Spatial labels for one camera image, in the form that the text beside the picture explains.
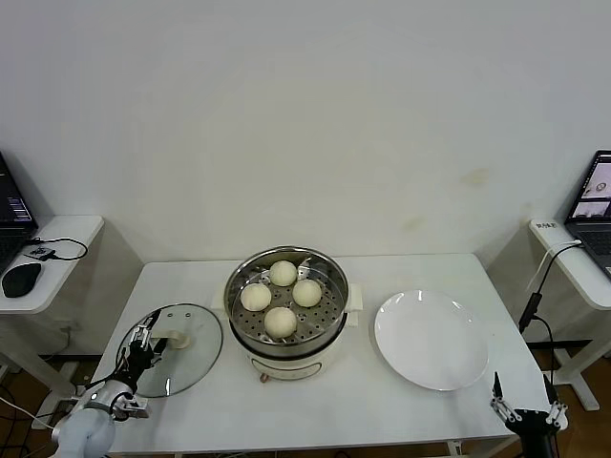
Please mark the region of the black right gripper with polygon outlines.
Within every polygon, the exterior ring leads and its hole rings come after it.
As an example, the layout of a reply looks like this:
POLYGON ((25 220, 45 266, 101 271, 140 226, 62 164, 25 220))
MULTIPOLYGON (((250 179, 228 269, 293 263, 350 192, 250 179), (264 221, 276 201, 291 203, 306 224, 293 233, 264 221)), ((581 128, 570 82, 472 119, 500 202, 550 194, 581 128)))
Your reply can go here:
POLYGON ((554 458, 557 456, 554 443, 560 429, 568 428, 566 411, 568 405, 559 400, 548 373, 543 374, 549 412, 518 409, 515 411, 504 399, 502 385, 495 372, 490 406, 504 424, 512 424, 521 443, 521 456, 525 458, 554 458))

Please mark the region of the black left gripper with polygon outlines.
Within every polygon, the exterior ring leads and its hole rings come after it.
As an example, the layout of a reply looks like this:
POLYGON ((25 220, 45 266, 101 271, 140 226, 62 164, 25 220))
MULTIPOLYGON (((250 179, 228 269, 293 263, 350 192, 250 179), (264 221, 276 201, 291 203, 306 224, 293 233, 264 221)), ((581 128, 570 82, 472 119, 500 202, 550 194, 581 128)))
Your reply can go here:
POLYGON ((120 381, 129 387, 137 387, 141 375, 153 366, 153 362, 162 359, 168 345, 168 338, 159 338, 153 348, 149 345, 153 327, 159 316, 159 310, 148 314, 132 331, 128 343, 129 355, 120 369, 120 381))

